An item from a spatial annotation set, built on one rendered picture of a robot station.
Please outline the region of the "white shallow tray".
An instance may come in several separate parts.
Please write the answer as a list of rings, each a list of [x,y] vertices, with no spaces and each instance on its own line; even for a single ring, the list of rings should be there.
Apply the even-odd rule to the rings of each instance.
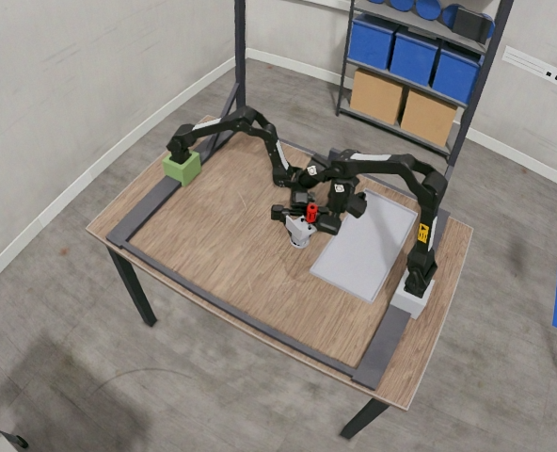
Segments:
[[[365,213],[359,219],[348,213],[310,274],[373,304],[418,213],[366,187],[363,192]]]

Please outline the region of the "red screwdriver handle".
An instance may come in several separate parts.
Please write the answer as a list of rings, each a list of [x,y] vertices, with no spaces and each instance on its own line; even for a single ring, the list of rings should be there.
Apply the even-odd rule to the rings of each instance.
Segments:
[[[315,220],[316,220],[316,214],[317,214],[317,206],[314,205],[314,204],[310,204],[310,205],[308,206],[308,209],[307,209],[307,217],[306,217],[305,220],[306,220],[309,224],[314,223]]]

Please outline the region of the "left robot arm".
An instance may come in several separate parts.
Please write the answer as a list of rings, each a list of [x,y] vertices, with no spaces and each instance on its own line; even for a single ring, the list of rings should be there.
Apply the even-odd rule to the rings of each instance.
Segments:
[[[412,170],[426,176],[421,184]],[[418,245],[415,244],[407,255],[409,274],[404,291],[422,299],[438,269],[432,245],[438,207],[448,186],[447,179],[431,165],[410,153],[364,154],[351,149],[343,150],[331,162],[315,153],[306,167],[306,173],[323,184],[331,180],[330,190],[338,197],[348,196],[352,192],[351,187],[355,188],[360,183],[356,175],[361,173],[398,174],[405,180],[409,190],[417,197],[421,216],[416,242]],[[359,219],[367,208],[366,193],[361,191],[350,194],[348,199],[341,213],[347,212]]]

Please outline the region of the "white bracket with holes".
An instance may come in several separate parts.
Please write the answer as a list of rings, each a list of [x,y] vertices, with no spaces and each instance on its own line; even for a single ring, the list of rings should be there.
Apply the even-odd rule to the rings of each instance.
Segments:
[[[304,219],[303,222],[301,222],[301,219]],[[286,216],[286,225],[285,227],[299,240],[301,241],[302,239],[306,238],[307,236],[315,233],[317,231],[317,229],[311,224],[311,229],[309,230],[309,223],[305,220],[306,218],[304,216],[296,219],[296,220],[292,220],[289,216]],[[302,229],[302,230],[301,230]]]

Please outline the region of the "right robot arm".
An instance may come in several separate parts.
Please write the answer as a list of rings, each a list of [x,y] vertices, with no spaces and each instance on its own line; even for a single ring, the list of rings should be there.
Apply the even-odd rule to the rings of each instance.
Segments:
[[[254,121],[263,129],[251,126]],[[195,144],[196,138],[207,137],[228,130],[234,132],[242,131],[249,136],[263,139],[272,163],[273,182],[276,186],[288,187],[291,189],[292,194],[296,190],[308,192],[308,189],[314,188],[321,183],[309,176],[306,173],[306,169],[294,167],[286,160],[279,142],[276,126],[269,122],[261,112],[249,105],[236,109],[229,116],[212,121],[197,125],[191,123],[182,124],[171,138],[171,143],[167,144],[167,150],[171,152],[169,160],[182,165],[192,156],[188,147],[192,147]],[[294,179],[292,180],[293,175]],[[315,202],[315,192],[310,192],[310,194],[295,192],[292,197],[291,207],[295,204],[306,204],[306,207],[308,207],[310,205],[308,201]]]

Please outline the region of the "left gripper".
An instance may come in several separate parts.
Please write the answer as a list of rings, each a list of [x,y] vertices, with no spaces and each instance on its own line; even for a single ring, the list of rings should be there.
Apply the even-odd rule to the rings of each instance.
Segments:
[[[351,188],[350,194],[355,194],[356,189],[355,188]],[[336,195],[334,195],[331,190],[329,189],[329,192],[327,194],[328,197],[328,201],[326,203],[326,208],[329,208],[329,211],[332,212],[331,216],[328,215],[321,215],[318,223],[317,223],[317,230],[327,233],[327,234],[332,234],[332,235],[338,235],[339,230],[342,226],[342,222],[340,219],[340,215],[341,215],[341,209],[343,207],[343,205],[345,203],[347,203],[348,198],[350,196],[350,194],[348,196],[345,197],[338,197]]]

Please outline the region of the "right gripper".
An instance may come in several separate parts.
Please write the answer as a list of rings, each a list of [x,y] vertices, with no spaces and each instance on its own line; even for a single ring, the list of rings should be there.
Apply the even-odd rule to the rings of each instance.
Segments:
[[[300,192],[300,193],[306,193],[306,191],[304,190],[296,190],[294,192],[292,192],[291,194],[291,202],[292,202],[292,197],[294,195],[295,192]],[[316,221],[315,223],[318,223],[318,220],[320,218],[321,215],[326,214],[329,215],[329,208],[326,208],[325,206],[317,206],[317,215],[316,215]],[[299,210],[297,210],[299,209]],[[283,222],[284,225],[286,225],[286,216],[306,216],[307,215],[307,209],[308,207],[306,207],[306,204],[295,204],[292,209],[289,208],[284,208],[284,205],[280,205],[280,204],[273,204],[271,207],[271,219],[272,220],[280,220],[280,222]],[[321,213],[320,212],[326,212],[326,213]],[[296,213],[297,212],[297,213]],[[275,214],[279,214],[279,215],[275,215]],[[312,223],[312,225],[315,223]]]

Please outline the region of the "grey cylinder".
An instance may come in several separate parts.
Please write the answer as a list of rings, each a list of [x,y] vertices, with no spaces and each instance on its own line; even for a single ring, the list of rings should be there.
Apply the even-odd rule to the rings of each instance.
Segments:
[[[299,241],[293,234],[290,238],[290,242],[291,244],[299,249],[305,248],[309,245],[310,243],[310,236],[307,236],[306,238],[302,239],[301,241]]]

